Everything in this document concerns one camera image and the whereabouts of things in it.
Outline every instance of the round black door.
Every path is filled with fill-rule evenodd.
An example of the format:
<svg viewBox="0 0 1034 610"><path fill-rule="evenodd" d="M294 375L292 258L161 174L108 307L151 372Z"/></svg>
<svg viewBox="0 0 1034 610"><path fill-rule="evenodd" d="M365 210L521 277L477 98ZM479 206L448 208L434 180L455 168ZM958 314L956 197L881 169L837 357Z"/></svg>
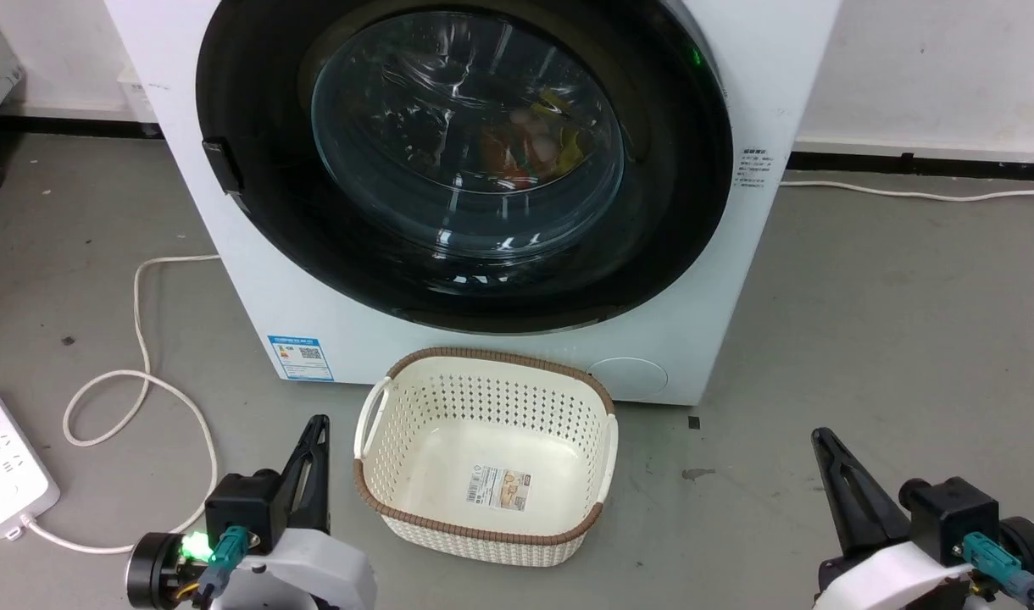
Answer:
<svg viewBox="0 0 1034 610"><path fill-rule="evenodd" d="M223 188L370 307L540 332L636 307L716 231L711 58L644 0L223 0L196 69Z"/></svg>

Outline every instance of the blue and white sticker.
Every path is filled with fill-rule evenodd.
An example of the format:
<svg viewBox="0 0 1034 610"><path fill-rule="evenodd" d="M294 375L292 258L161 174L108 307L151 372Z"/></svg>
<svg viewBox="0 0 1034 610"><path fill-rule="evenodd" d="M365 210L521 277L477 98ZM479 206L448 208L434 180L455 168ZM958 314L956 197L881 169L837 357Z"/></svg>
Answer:
<svg viewBox="0 0 1034 610"><path fill-rule="evenodd" d="M269 335L269 343L283 365L287 378L294 382L334 382L318 340L304 336Z"/></svg>

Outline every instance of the concrete floor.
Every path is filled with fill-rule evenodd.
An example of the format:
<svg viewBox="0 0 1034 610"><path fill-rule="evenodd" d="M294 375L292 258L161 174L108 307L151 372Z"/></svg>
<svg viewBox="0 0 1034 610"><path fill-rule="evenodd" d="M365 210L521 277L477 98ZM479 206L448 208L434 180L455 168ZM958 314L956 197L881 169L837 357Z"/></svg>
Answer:
<svg viewBox="0 0 1034 610"><path fill-rule="evenodd" d="M184 406L153 392L131 425L90 449L68 445L60 421L88 378L141 366L134 268L209 253L204 224L161 143L30 135L8 171L0 394L63 490L40 522L100 545L171 528L208 481ZM840 178L944 193L1034 188ZM224 471L280 467L314 413L351 443L365 389L278 382L219 263L154 270L143 306L157 375L206 411ZM839 553L809 444L819 425L888 490L960 475L1004 514L1034 518L1034 197L782 190L713 377L693 414L622 406L609 505L559 568L477 563L398 540L355 493L339 444L332 533L369 553L384 610L809 608L816 568ZM136 390L108 383L78 433L105 431ZM702 428L688 429L688 415ZM680 476L695 467L716 474ZM123 567L33 533L0 541L0 608L124 608Z"/></svg>

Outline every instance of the power outlet socket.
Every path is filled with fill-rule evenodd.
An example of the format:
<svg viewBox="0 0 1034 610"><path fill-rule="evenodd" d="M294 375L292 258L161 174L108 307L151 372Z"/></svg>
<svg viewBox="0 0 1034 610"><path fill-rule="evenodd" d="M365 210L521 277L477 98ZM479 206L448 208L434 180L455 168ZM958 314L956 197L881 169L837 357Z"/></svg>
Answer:
<svg viewBox="0 0 1034 610"><path fill-rule="evenodd" d="M24 518L51 509L61 491L0 398L0 538L17 540Z"/></svg>

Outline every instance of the product label in basket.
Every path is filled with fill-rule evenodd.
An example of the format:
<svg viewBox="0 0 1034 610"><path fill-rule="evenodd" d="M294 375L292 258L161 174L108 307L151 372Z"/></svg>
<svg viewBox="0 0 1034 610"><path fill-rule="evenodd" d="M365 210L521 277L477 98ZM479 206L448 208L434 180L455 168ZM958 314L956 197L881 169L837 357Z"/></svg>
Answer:
<svg viewBox="0 0 1034 610"><path fill-rule="evenodd" d="M467 483L466 501L494 509L520 510L524 512L528 501L528 487L533 476L525 471L510 470L506 467L472 467L472 481Z"/></svg>

